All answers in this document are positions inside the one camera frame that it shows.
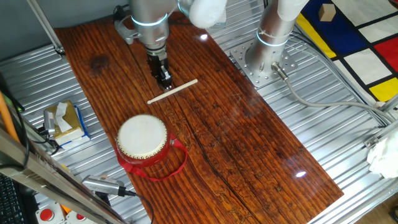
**red square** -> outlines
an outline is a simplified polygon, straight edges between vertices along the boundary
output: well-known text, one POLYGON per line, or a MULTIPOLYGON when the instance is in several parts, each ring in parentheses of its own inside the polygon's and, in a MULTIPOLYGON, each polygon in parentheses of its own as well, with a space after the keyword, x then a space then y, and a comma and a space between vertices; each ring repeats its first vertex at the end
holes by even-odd
POLYGON ((398 72, 398 37, 377 44, 374 48, 387 60, 387 62, 398 72))

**wooden block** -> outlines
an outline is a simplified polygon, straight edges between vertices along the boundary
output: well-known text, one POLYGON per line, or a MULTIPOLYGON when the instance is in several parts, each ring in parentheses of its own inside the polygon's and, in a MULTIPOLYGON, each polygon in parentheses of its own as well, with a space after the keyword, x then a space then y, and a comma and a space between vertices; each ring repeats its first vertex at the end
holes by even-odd
MULTIPOLYGON (((210 35, 201 40, 206 31, 182 18, 172 15, 167 39, 173 86, 198 83, 151 105, 162 91, 145 48, 127 45, 111 18, 56 30, 113 147, 120 125, 142 113, 160 118, 187 147, 186 166, 165 181, 130 175, 153 204, 155 223, 309 222, 342 191, 210 35)), ((178 167, 183 154, 170 151, 168 165, 178 167)))
POLYGON ((322 4, 319 10, 319 20, 322 22, 331 22, 336 14, 336 8, 334 4, 322 4))

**drum head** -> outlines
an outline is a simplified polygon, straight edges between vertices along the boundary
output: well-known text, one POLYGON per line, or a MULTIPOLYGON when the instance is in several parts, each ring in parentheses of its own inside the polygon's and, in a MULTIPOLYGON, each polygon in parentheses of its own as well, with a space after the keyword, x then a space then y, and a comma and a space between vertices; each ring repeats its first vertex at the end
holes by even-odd
POLYGON ((142 114, 128 119, 119 130, 118 148, 135 159, 156 155, 165 145, 167 130, 163 121, 152 115, 142 114))

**small drum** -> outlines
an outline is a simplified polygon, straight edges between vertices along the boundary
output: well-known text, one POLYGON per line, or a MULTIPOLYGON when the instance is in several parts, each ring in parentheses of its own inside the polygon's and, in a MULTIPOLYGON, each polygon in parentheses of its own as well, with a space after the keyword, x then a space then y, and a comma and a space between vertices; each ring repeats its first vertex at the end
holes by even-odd
MULTIPOLYGON (((167 131, 163 121, 148 114, 140 114, 128 119, 120 127, 116 143, 118 145, 118 161, 120 165, 128 172, 153 181, 161 179, 153 179, 146 176, 144 171, 140 170, 140 167, 150 167, 158 164, 166 158, 172 146, 185 152, 185 161, 188 156, 185 147, 175 139, 172 133, 167 131)), ((185 161, 176 172, 167 177, 180 172, 185 165, 185 161)))

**red string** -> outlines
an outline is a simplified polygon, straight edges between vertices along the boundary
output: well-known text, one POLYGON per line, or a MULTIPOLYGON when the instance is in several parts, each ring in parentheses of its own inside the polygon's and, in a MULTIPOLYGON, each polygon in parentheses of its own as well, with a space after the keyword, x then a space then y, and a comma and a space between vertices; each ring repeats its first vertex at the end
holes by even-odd
POLYGON ((165 179, 167 179, 167 178, 169 178, 169 177, 171 177, 171 176, 173 176, 173 175, 175 175, 175 174, 178 174, 178 173, 184 168, 185 163, 186 163, 187 158, 188 158, 188 151, 187 151, 187 149, 184 147, 184 145, 181 144, 181 142, 180 142, 178 139, 176 139, 176 138, 174 137, 173 134, 171 134, 171 138, 174 139, 174 143, 173 143, 172 146, 181 149, 181 150, 185 153, 185 159, 184 159, 184 161, 182 162, 181 166, 180 166, 176 171, 172 172, 171 174, 169 174, 169 175, 167 175, 167 176, 165 176, 165 177, 161 177, 161 178, 159 178, 159 179, 158 179, 158 178, 154 178, 154 177, 148 177, 148 175, 147 175, 144 171, 142 171, 142 169, 140 169, 139 167, 134 167, 131 163, 125 161, 125 160, 119 155, 119 152, 117 151, 117 149, 115 149, 115 153, 116 153, 116 155, 117 155, 117 157, 118 157, 118 162, 119 162, 119 164, 126 170, 126 172, 130 172, 130 173, 132 173, 132 174, 136 174, 136 175, 138 175, 138 176, 140 176, 140 177, 149 179, 149 180, 151 180, 151 181, 153 181, 153 182, 165 180, 165 179))

